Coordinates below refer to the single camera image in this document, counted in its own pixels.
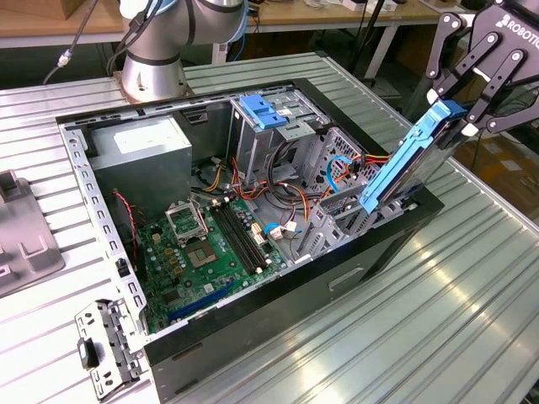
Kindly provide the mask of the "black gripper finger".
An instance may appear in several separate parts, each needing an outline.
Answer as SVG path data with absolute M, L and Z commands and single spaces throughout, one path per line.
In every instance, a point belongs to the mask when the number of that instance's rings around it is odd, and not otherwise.
M 538 98 L 529 108 L 513 114 L 500 117 L 488 114 L 491 102 L 525 61 L 526 52 L 522 49 L 513 50 L 505 58 L 465 118 L 466 124 L 462 128 L 464 136 L 475 136 L 480 130 L 497 133 L 538 119 Z
M 462 59 L 451 66 L 451 52 L 463 36 L 479 32 L 474 14 L 443 13 L 440 16 L 430 51 L 425 77 L 431 81 L 426 98 L 433 104 L 438 98 L 450 98 L 460 91 L 471 78 L 472 70 L 499 45 L 502 35 L 491 29 L 479 37 Z

